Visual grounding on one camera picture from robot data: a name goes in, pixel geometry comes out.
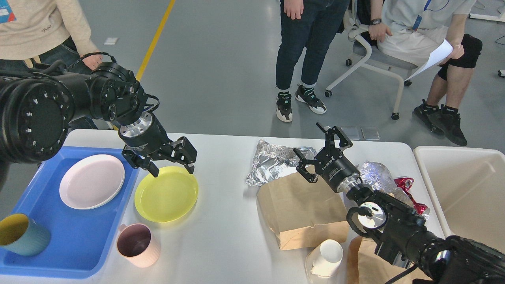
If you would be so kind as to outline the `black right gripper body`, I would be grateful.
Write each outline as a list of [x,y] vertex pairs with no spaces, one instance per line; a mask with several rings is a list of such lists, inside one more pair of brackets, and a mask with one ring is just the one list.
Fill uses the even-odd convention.
[[358,169],[339,148],[321,148],[314,158],[314,169],[335,193],[348,192],[361,183]]

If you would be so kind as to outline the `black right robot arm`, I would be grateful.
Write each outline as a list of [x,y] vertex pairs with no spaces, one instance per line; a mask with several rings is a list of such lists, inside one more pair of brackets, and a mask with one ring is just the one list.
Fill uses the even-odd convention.
[[375,254],[388,263],[405,268],[388,281],[392,284],[416,269],[431,284],[503,284],[504,255],[485,244],[451,235],[445,239],[427,230],[425,219],[413,207],[365,184],[360,172],[344,156],[352,146],[341,128],[320,127],[325,145],[314,159],[306,159],[298,148],[296,170],[308,182],[323,178],[335,193],[346,192],[356,206],[346,219],[351,229],[376,244]]

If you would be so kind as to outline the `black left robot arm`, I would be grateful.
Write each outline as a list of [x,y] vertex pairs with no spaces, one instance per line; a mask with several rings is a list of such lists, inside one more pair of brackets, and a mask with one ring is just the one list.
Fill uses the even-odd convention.
[[90,75],[71,73],[59,60],[28,72],[1,71],[1,184],[13,163],[49,160],[62,148],[69,123],[88,117],[119,124],[122,156],[132,168],[157,177],[154,161],[168,160],[194,172],[197,150],[186,137],[170,140],[154,115],[157,99],[112,56]]

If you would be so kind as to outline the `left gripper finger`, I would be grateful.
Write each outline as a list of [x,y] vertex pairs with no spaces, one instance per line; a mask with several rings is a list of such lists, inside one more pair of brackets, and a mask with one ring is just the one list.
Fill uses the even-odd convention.
[[194,173],[196,157],[197,150],[185,136],[166,144],[166,159],[173,163],[182,164],[189,174]]
[[159,168],[151,161],[149,156],[140,156],[128,146],[123,148],[122,156],[132,168],[147,170],[154,178],[157,178],[159,175]]

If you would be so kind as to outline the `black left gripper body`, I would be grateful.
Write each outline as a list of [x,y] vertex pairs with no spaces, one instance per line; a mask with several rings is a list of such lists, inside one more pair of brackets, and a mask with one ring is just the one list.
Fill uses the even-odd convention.
[[119,137],[129,149],[144,157],[152,157],[153,153],[171,142],[152,112],[143,112],[133,124],[121,126]]

